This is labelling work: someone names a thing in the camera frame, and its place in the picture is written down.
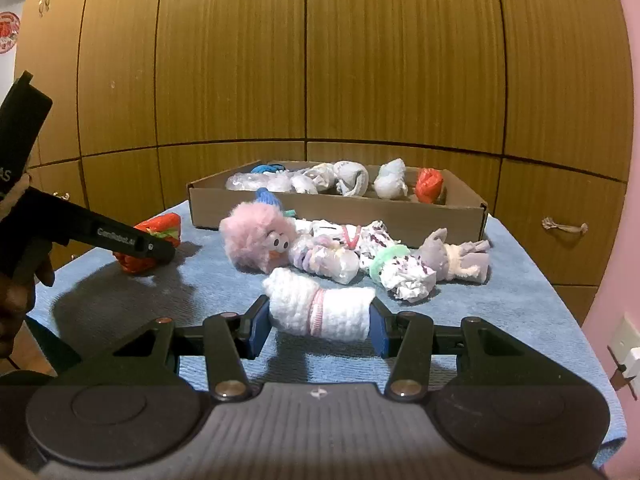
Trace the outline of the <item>person left hand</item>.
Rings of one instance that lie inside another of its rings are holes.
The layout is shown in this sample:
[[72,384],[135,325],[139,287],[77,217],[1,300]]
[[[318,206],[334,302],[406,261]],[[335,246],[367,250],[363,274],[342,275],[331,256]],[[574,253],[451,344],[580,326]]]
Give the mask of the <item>person left hand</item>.
[[54,283],[51,245],[38,245],[35,233],[17,217],[18,202],[30,185],[23,174],[1,200],[1,357],[11,355],[26,314],[35,305],[35,280]]

